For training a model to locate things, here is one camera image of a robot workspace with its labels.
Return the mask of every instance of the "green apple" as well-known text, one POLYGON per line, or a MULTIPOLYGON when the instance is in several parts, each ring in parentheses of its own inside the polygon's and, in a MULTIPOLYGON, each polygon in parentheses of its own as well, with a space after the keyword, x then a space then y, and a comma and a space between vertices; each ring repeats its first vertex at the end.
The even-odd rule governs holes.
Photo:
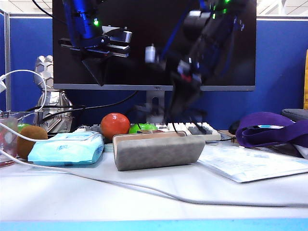
POLYGON ((27 127, 27 126, 30 126, 30 124, 18 124, 18 125, 17 125, 18 132, 20 133, 20 131, 21 131, 24 127, 27 127))
POLYGON ((132 133, 137 133, 137 131, 140 131, 140 130, 157 130, 157 127, 153 124, 134 124, 130 127, 128 133, 129 134, 132 134, 132 133))

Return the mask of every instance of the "keyboard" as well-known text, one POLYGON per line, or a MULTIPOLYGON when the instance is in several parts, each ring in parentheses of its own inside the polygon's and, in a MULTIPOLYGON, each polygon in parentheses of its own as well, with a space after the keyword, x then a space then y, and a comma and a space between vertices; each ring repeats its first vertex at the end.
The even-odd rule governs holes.
MULTIPOLYGON (((169 124, 154 124, 157 130, 161 131, 185 131, 188 136, 196 135, 204 137, 205 141, 219 141, 221 135, 208 123, 197 123, 201 127, 201 130, 194 123, 174 123, 174 127, 171 123, 169 124)), ((92 126, 82 126, 77 129, 78 131, 97 131, 101 133, 100 125, 94 124, 92 126)))

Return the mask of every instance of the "desk surface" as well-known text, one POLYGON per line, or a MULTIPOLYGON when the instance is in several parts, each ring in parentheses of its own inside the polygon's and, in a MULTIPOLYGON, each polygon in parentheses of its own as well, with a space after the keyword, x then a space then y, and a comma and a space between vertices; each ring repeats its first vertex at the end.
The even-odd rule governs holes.
MULTIPOLYGON (((196 200, 308 201, 308 174, 240 184, 198 163, 119 172, 112 153, 104 153, 94 165, 70 168, 105 179, 145 184, 196 200)), ((193 205, 18 164, 0 168, 0 193, 1 221, 308 218, 308 208, 193 205)))

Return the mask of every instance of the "ceiling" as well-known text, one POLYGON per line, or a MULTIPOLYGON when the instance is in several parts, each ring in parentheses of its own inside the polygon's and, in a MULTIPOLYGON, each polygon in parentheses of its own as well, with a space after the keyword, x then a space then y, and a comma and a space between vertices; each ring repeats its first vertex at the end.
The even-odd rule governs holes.
POLYGON ((308 15, 308 0, 257 0, 258 15, 308 15))
MULTIPOLYGON (((52 0, 36 0, 45 11, 52 13, 52 0)), ((41 13, 31 0, 0 0, 0 9, 10 13, 41 13)))
MULTIPOLYGON (((52 0, 36 0, 38 5, 52 13, 52 0)), ((10 13, 40 13, 31 0, 0 0, 0 9, 10 13)), ((259 15, 308 15, 308 0, 257 0, 259 15)))

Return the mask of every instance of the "paper document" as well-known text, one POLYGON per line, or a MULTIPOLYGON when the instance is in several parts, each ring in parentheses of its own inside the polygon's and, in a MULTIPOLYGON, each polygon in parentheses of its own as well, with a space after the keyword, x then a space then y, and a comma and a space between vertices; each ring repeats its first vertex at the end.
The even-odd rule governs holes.
POLYGON ((199 163, 236 182, 308 172, 308 160, 243 147, 206 145, 199 163))

